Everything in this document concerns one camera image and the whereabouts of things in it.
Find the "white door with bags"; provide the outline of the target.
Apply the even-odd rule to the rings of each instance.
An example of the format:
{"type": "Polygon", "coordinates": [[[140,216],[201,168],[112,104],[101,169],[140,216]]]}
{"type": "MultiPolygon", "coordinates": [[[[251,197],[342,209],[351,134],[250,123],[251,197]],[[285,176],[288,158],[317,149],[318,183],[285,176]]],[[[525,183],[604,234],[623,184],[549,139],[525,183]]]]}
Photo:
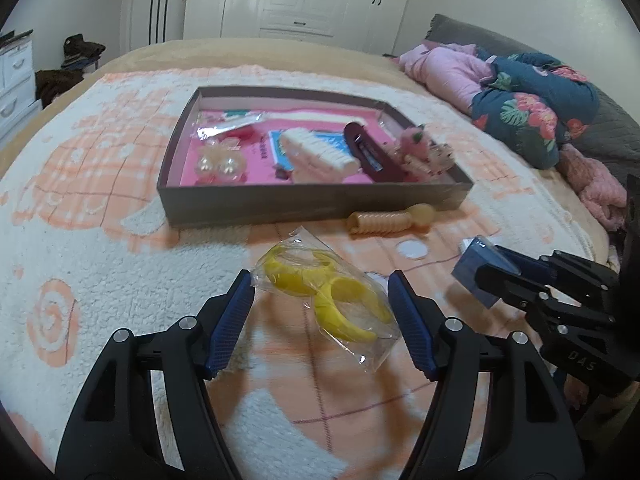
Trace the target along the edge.
{"type": "Polygon", "coordinates": [[[122,0],[120,52],[183,38],[186,0],[122,0]]]}

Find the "grey pillow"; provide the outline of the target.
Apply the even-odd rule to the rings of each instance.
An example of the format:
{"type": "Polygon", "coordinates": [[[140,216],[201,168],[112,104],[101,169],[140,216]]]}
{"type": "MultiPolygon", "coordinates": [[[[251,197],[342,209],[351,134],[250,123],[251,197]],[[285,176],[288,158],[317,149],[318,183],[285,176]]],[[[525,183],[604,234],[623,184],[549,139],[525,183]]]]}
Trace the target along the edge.
{"type": "MultiPolygon", "coordinates": [[[[480,26],[455,20],[436,13],[430,23],[426,40],[445,44],[476,44],[491,54],[534,52],[535,48],[522,44],[480,26]]],[[[582,154],[600,160],[612,174],[639,173],[639,124],[602,90],[599,114],[594,124],[574,144],[582,154]]]]}

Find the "pile of dark clothes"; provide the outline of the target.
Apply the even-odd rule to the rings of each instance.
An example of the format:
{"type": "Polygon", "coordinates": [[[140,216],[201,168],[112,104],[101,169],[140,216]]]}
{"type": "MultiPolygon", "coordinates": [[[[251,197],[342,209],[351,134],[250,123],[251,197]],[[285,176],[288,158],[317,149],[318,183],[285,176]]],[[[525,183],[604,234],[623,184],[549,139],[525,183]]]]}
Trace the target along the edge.
{"type": "Polygon", "coordinates": [[[84,80],[86,68],[98,68],[104,44],[87,41],[81,34],[69,36],[63,44],[64,60],[58,70],[35,72],[36,99],[43,108],[84,80]]]}

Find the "beige bed cover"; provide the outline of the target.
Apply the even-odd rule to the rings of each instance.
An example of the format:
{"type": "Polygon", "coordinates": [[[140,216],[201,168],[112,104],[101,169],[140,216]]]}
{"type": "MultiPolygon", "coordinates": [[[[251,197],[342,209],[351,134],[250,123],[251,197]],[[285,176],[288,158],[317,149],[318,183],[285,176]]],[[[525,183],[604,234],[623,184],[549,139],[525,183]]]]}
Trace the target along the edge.
{"type": "Polygon", "coordinates": [[[188,40],[107,63],[41,112],[2,153],[1,259],[24,266],[18,240],[42,255],[58,233],[91,234],[156,252],[186,241],[171,229],[155,182],[172,127],[198,86],[335,90],[387,101],[454,147],[472,178],[449,217],[462,235],[495,233],[520,252],[553,248],[605,261],[608,234],[553,170],[537,171],[480,132],[395,64],[288,40],[188,40]]]}

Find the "white comb hair clip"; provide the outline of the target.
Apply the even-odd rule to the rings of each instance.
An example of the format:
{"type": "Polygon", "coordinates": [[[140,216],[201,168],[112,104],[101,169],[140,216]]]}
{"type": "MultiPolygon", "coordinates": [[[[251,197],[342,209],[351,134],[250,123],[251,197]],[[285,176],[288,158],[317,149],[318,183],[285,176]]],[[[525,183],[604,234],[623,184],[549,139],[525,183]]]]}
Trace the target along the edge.
{"type": "Polygon", "coordinates": [[[305,128],[284,130],[279,143],[292,165],[294,183],[340,184],[361,168],[354,156],[334,148],[305,128]]]}

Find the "pink plush hair accessory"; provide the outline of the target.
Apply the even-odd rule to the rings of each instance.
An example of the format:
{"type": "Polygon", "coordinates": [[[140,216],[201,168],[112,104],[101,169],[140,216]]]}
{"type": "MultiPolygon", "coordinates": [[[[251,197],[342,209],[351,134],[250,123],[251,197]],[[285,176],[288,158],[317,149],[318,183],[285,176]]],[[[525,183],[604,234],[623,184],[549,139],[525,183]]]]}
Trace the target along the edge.
{"type": "Polygon", "coordinates": [[[424,125],[401,131],[394,140],[384,142],[383,148],[404,170],[407,181],[437,180],[456,164],[452,147],[435,142],[424,125]]]}

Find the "white drawer cabinet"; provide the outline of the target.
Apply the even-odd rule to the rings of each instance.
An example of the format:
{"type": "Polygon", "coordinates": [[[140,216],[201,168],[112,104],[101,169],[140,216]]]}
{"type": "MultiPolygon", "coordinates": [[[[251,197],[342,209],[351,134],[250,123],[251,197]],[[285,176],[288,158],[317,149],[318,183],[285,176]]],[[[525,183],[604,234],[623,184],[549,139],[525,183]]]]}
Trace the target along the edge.
{"type": "Polygon", "coordinates": [[[0,84],[0,141],[4,148],[41,110],[41,101],[36,99],[31,30],[6,38],[1,45],[0,84]]]}

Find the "red bead hair accessory packet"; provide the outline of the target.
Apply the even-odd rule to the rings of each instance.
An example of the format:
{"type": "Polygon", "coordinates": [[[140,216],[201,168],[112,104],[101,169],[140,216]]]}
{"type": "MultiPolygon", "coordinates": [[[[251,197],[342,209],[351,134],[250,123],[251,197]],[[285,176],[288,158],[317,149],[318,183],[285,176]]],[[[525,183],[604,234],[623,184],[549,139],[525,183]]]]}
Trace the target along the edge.
{"type": "Polygon", "coordinates": [[[222,138],[226,134],[264,122],[268,118],[269,114],[266,112],[234,116],[230,119],[225,119],[222,122],[217,122],[212,126],[197,126],[195,129],[195,136],[201,141],[218,139],[222,138]]]}

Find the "white orange patterned blanket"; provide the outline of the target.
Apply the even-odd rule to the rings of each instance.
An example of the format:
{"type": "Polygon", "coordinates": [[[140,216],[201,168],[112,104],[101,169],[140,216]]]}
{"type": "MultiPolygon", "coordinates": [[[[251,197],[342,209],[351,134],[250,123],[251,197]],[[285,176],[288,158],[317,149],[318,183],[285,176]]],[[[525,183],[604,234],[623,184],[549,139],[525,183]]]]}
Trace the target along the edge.
{"type": "MultiPolygon", "coordinates": [[[[473,188],[427,233],[352,238],[342,220],[308,230],[378,280],[404,271],[420,295],[474,330],[505,335],[525,323],[505,304],[483,308],[452,278],[466,238],[533,257],[561,249],[606,258],[604,229],[556,172],[533,170],[405,77],[376,84],[259,66],[105,75],[29,124],[1,181],[1,401],[47,465],[115,330],[159,332],[200,310],[292,231],[168,226],[158,170],[186,103],[208,86],[365,96],[450,143],[473,188]]],[[[256,299],[228,368],[208,384],[249,479],[395,479],[434,390],[402,344],[367,373],[319,333],[307,308],[269,296],[256,299]]]]}

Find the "blue card with characters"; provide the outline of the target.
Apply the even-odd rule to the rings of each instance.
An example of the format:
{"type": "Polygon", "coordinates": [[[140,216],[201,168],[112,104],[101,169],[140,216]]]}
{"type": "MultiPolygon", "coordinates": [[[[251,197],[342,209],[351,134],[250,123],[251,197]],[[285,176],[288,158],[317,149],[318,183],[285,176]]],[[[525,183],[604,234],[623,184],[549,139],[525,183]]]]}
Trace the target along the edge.
{"type": "Polygon", "coordinates": [[[339,174],[358,168],[341,133],[293,128],[269,133],[274,161],[293,169],[301,164],[339,174]]]}

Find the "pink knitted cloth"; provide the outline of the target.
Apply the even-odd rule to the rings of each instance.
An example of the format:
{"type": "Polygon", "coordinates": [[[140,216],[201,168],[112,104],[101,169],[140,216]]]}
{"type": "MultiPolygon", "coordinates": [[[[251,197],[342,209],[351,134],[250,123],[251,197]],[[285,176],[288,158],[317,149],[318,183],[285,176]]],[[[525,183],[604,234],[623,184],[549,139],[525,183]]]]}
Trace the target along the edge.
{"type": "Polygon", "coordinates": [[[585,157],[572,144],[559,151],[556,170],[593,218],[608,232],[620,230],[626,217],[627,191],[597,159],[585,157]]]}

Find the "dark maroon hair clip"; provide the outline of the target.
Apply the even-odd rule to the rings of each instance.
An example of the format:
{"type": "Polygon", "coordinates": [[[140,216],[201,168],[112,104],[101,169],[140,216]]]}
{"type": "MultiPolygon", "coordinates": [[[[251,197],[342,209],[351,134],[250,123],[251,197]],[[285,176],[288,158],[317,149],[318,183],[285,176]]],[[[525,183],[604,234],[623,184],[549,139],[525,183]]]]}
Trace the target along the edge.
{"type": "Polygon", "coordinates": [[[344,138],[350,154],[360,161],[362,171],[373,182],[405,181],[405,171],[373,140],[363,125],[349,122],[344,128],[344,138]]]}

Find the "pink quilt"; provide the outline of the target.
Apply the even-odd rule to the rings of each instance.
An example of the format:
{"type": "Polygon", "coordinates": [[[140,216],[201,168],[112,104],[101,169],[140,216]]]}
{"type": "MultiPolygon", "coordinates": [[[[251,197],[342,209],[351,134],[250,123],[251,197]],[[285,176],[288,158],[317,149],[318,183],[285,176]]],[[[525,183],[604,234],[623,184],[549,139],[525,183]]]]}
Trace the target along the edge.
{"type": "Polygon", "coordinates": [[[477,56],[475,44],[423,41],[395,60],[402,72],[436,98],[470,116],[483,82],[496,76],[492,65],[477,56]]]}

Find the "brown cardboard tray box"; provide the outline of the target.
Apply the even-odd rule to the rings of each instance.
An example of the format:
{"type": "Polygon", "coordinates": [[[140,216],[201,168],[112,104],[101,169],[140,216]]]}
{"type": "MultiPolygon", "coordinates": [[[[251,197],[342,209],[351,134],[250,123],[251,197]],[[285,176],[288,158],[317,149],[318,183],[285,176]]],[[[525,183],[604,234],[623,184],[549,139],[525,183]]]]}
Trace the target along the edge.
{"type": "Polygon", "coordinates": [[[457,208],[473,183],[452,158],[409,172],[390,157],[414,128],[387,100],[200,87],[171,133],[157,193],[168,223],[184,227],[457,208]]]}

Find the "white wardrobe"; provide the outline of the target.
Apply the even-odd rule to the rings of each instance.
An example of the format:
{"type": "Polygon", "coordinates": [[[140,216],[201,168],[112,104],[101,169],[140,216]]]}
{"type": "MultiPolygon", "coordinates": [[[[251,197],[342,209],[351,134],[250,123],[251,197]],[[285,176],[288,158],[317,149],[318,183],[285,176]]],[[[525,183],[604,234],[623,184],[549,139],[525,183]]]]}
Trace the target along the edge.
{"type": "Polygon", "coordinates": [[[407,0],[186,0],[183,37],[289,39],[393,51],[407,0]]]}

